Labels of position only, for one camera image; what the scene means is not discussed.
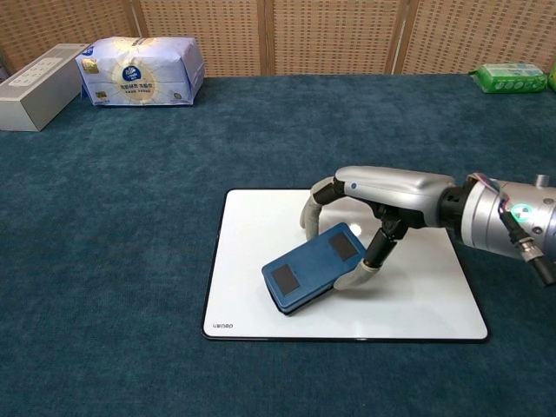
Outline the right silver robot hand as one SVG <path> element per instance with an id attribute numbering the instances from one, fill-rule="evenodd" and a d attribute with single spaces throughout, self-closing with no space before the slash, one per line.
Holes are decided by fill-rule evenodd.
<path id="1" fill-rule="evenodd" d="M 355 268 L 333 284 L 339 291 L 373 278 L 411 228 L 439 228 L 443 195 L 455 187 L 448 175 L 375 166 L 348 166 L 315 183 L 300 214 L 307 240 L 319 234 L 322 208 L 344 197 L 366 203 L 381 226 Z"/>

